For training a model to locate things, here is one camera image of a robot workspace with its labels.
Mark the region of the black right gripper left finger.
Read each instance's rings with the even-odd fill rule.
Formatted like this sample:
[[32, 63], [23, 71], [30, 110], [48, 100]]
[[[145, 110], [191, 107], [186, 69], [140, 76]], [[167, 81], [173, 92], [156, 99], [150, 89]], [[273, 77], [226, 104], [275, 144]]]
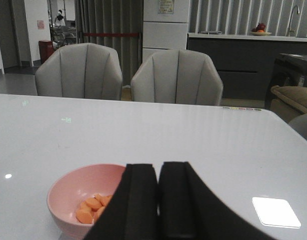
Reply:
[[127, 164], [104, 212], [85, 240], [156, 240], [157, 178], [151, 164]]

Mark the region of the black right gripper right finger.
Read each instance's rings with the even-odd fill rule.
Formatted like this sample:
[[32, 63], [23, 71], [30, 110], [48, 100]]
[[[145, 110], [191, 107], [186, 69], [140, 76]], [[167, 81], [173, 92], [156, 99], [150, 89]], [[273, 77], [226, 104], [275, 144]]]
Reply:
[[269, 240], [226, 206], [189, 162], [164, 162], [159, 174], [162, 240]]

